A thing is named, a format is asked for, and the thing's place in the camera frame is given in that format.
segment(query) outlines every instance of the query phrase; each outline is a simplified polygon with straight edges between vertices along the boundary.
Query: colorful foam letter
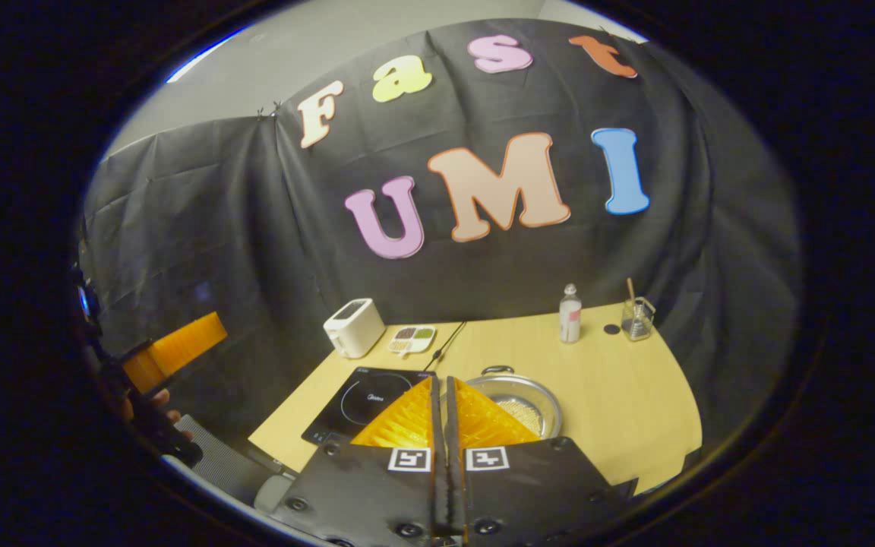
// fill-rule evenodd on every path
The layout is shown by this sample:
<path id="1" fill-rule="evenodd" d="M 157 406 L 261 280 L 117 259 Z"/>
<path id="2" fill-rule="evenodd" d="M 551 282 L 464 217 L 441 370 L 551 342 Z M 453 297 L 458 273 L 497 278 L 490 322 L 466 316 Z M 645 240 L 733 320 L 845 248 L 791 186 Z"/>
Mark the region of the colorful foam letter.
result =
<path id="1" fill-rule="evenodd" d="M 614 215 L 639 213 L 650 205 L 650 198 L 640 187 L 640 171 L 633 145 L 637 135 L 630 129 L 596 129 L 590 135 L 593 144 L 603 149 L 610 169 L 612 196 L 607 211 Z"/>
<path id="2" fill-rule="evenodd" d="M 468 53 L 475 56 L 475 66 L 489 74 L 518 70 L 532 64 L 532 55 L 525 49 L 515 48 L 518 40 L 499 34 L 472 40 Z"/>
<path id="3" fill-rule="evenodd" d="M 330 134 L 329 125 L 323 124 L 321 118 L 333 120 L 333 114 L 336 114 L 336 101 L 333 96 L 340 93 L 343 93 L 343 82 L 336 80 L 299 103 L 299 113 L 302 114 L 302 148 L 309 148 Z"/>
<path id="4" fill-rule="evenodd" d="M 637 72 L 632 66 L 621 65 L 614 55 L 619 55 L 619 52 L 613 46 L 600 44 L 596 38 L 592 36 L 576 36 L 569 38 L 569 43 L 582 46 L 589 53 L 589 57 L 593 59 L 597 65 L 600 65 L 603 70 L 608 73 L 622 77 L 636 77 Z"/>
<path id="5" fill-rule="evenodd" d="M 391 59 L 376 69 L 374 80 L 374 100 L 386 103 L 404 93 L 417 93 L 434 80 L 434 76 L 424 72 L 424 63 L 417 55 L 404 55 Z"/>
<path id="6" fill-rule="evenodd" d="M 452 148 L 431 158 L 428 169 L 444 177 L 458 225 L 451 231 L 455 242 L 471 242 L 488 235 L 491 227 L 479 218 L 481 204 L 501 229 L 511 228 L 521 194 L 523 210 L 518 221 L 535 228 L 558 224 L 570 217 L 552 176 L 548 134 L 513 136 L 504 152 L 501 175 L 495 174 L 471 150 Z"/>
<path id="7" fill-rule="evenodd" d="M 364 242 L 377 255 L 383 258 L 407 258 L 424 245 L 424 228 L 421 226 L 421 218 L 417 215 L 417 207 L 414 198 L 410 196 L 410 190 L 414 187 L 414 179 L 409 176 L 399 176 L 388 181 L 380 189 L 386 196 L 390 196 L 396 205 L 396 213 L 400 215 L 403 223 L 403 238 L 388 238 L 380 220 L 374 212 L 374 191 L 361 190 L 351 194 L 343 202 L 346 208 L 353 212 L 357 219 L 357 227 L 364 236 Z"/>

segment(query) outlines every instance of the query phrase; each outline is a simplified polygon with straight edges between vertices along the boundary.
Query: orange object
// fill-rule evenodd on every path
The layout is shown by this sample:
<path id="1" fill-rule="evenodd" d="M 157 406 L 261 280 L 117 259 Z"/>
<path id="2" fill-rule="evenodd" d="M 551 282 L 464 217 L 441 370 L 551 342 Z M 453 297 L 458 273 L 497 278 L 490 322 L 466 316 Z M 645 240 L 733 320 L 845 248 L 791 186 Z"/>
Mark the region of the orange object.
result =
<path id="1" fill-rule="evenodd" d="M 400 395 L 369 422 L 350 444 L 403 449 L 434 447 L 431 377 L 425 378 Z"/>
<path id="2" fill-rule="evenodd" d="M 191 323 L 152 343 L 124 363 L 124 371 L 143 394 L 172 374 L 181 370 L 195 357 L 222 342 L 229 335 L 222 326 L 218 312 Z"/>
<path id="3" fill-rule="evenodd" d="M 541 440 L 481 391 L 458 378 L 454 378 L 454 387 L 458 407 L 458 444 L 462 450 Z"/>

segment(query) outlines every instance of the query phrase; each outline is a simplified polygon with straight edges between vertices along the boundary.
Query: glass beaker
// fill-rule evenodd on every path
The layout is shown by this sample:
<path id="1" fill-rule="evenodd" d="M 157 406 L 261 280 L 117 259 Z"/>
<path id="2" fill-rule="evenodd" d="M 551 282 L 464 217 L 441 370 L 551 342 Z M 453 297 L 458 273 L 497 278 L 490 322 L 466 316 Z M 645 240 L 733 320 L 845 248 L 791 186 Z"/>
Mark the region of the glass beaker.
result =
<path id="1" fill-rule="evenodd" d="M 653 304 L 646 298 L 636 297 L 634 301 L 623 302 L 623 318 L 621 327 L 630 342 L 643 340 L 653 332 L 653 315 L 656 313 Z"/>

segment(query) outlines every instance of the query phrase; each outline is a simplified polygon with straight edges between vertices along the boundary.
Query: black cloth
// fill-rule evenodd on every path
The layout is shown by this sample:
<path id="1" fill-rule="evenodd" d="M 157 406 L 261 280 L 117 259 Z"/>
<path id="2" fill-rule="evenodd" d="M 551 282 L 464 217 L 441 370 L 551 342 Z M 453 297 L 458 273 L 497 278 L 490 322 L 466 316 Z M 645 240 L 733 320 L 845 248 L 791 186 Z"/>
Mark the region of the black cloth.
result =
<path id="1" fill-rule="evenodd" d="M 478 70 L 466 46 L 496 34 L 520 41 L 532 65 Z M 569 44 L 580 35 L 617 48 L 639 76 L 605 72 Z M 374 70 L 401 55 L 419 55 L 433 82 L 376 103 Z M 344 91 L 330 133 L 302 149 L 299 103 L 334 80 Z M 590 140 L 597 128 L 637 135 L 645 211 L 605 211 L 611 185 Z M 452 240 L 447 187 L 428 160 L 466 147 L 499 172 L 508 140 L 532 131 L 552 138 L 570 219 L 541 228 L 515 221 L 508 231 L 492 222 L 483 239 Z M 364 243 L 343 202 L 374 190 L 380 224 L 400 236 L 380 187 L 402 175 L 415 181 L 425 241 L 413 256 L 387 260 Z M 657 305 L 709 449 L 773 387 L 801 296 L 791 183 L 729 101 L 656 44 L 551 21 L 414 34 L 320 77 L 276 117 L 150 136 L 101 163 L 84 215 L 84 263 L 108 349 L 219 312 L 229 339 L 177 374 L 172 400 L 229 442 L 326 356 L 322 322 L 351 299 L 374 298 L 386 323 L 509 318 L 555 311 L 566 283 L 587 307 L 622 302 L 632 277 Z"/>

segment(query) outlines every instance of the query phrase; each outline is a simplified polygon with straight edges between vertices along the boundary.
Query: white toaster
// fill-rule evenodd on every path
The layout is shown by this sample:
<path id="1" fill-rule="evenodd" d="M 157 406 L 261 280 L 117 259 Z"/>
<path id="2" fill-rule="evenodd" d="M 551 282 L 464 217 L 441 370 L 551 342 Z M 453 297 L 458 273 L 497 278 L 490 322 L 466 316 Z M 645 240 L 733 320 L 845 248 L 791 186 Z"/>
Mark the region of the white toaster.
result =
<path id="1" fill-rule="evenodd" d="M 341 356 L 359 359 L 365 356 L 386 327 L 376 311 L 374 299 L 357 298 L 347 302 L 323 323 L 326 335 Z"/>

